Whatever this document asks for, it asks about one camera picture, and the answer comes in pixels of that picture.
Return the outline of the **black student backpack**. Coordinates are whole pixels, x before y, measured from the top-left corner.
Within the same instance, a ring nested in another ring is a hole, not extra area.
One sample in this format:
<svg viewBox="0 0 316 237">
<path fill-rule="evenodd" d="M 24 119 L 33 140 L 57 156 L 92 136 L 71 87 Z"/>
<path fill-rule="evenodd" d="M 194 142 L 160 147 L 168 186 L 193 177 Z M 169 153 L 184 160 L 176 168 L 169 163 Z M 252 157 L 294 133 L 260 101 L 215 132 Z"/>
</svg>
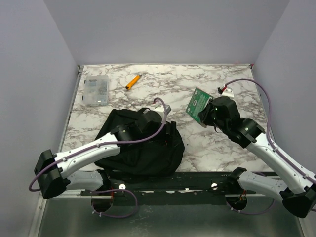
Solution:
<svg viewBox="0 0 316 237">
<path fill-rule="evenodd" d="M 173 174 L 179 167 L 185 146 L 180 133 L 173 143 L 165 143 L 160 133 L 165 125 L 154 110 L 138 111 L 113 109 L 97 139 L 111 133 L 118 141 L 137 141 L 120 146 L 120 153 L 95 162 L 104 170 L 118 170 L 137 176 L 163 177 Z"/>
</svg>

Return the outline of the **dark green book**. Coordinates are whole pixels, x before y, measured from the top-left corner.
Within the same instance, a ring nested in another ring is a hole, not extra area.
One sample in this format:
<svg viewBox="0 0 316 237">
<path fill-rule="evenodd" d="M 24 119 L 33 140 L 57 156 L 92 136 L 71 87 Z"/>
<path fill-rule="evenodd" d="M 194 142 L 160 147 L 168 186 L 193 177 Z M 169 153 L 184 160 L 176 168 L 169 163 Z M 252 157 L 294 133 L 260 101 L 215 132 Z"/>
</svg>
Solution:
<svg viewBox="0 0 316 237">
<path fill-rule="evenodd" d="M 186 113 L 198 124 L 201 124 L 198 114 L 206 107 L 211 99 L 214 99 L 214 96 L 196 87 L 187 105 Z"/>
</svg>

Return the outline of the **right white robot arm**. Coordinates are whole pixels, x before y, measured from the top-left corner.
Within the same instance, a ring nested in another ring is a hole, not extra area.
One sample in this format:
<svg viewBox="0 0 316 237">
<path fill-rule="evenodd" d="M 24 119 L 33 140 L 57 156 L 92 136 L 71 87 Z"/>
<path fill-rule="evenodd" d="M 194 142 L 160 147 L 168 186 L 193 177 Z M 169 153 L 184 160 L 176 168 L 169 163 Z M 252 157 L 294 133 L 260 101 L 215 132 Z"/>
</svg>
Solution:
<svg viewBox="0 0 316 237">
<path fill-rule="evenodd" d="M 312 211 L 316 204 L 316 175 L 277 146 L 257 122 L 241 118 L 234 100 L 227 96 L 211 99 L 198 117 L 204 125 L 220 129 L 231 141 L 256 155 L 279 177 L 271 179 L 238 167 L 227 177 L 230 192 L 250 190 L 263 194 L 281 202 L 299 218 Z"/>
</svg>

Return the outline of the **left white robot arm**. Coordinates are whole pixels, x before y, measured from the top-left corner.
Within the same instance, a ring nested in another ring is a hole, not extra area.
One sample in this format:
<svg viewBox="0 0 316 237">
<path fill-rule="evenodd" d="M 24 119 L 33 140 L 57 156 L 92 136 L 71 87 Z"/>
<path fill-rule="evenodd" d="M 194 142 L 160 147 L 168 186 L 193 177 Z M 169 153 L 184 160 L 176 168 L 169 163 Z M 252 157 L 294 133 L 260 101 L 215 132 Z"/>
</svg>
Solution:
<svg viewBox="0 0 316 237">
<path fill-rule="evenodd" d="M 142 108 L 137 112 L 112 110 L 93 142 L 67 152 L 42 152 L 35 166 L 34 181 L 38 183 L 43 198 L 55 198 L 67 189 L 106 194 L 109 182 L 96 170 L 84 171 L 83 168 L 119 155 L 122 145 L 143 144 L 159 136 L 170 110 L 169 107 Z"/>
</svg>

